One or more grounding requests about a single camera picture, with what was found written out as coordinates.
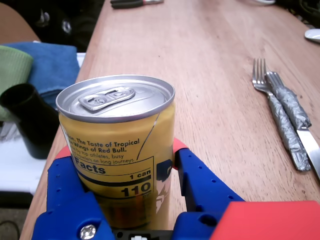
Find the blue gripper finger with pink tip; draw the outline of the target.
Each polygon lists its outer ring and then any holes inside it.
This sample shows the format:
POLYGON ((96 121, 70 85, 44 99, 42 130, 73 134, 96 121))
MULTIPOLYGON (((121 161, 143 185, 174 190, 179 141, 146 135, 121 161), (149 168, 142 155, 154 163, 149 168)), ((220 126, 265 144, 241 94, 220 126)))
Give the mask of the blue gripper finger with pink tip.
POLYGON ((173 141, 173 152, 187 211, 177 217, 172 239, 208 240, 228 205, 243 199, 178 139, 173 141))
POLYGON ((47 172, 46 212, 37 218, 32 239, 80 240, 89 225, 96 229, 92 239, 115 239, 94 194, 85 191, 67 147, 47 172))

